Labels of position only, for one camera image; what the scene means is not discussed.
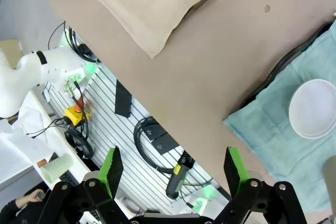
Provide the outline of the seated operator hand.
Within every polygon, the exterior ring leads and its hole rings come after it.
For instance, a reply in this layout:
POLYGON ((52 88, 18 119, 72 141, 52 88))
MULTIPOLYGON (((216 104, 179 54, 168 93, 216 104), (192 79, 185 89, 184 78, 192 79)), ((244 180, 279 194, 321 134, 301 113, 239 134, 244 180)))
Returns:
POLYGON ((36 189, 32 193, 15 200, 16 206, 21 209, 30 202, 41 202, 43 200, 44 191, 41 189, 36 189))

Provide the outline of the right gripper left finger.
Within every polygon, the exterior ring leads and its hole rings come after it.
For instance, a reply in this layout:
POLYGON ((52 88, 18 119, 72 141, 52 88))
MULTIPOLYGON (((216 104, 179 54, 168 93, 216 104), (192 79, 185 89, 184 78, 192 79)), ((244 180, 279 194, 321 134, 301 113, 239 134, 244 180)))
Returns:
POLYGON ((50 193, 39 223, 79 223, 85 212, 95 212, 102 223, 130 223, 115 202, 123 172, 118 147, 109 150, 96 178, 77 186, 58 182, 50 193))

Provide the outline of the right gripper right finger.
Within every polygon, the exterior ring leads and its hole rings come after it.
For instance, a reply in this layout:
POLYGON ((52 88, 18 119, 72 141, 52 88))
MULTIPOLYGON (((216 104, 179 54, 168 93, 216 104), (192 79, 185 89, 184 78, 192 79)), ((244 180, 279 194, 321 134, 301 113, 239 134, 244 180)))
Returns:
POLYGON ((307 222, 292 184, 270 186, 250 177, 235 147, 226 149, 224 172, 232 199, 213 223, 245 223, 252 212, 261 213, 267 223, 307 222))

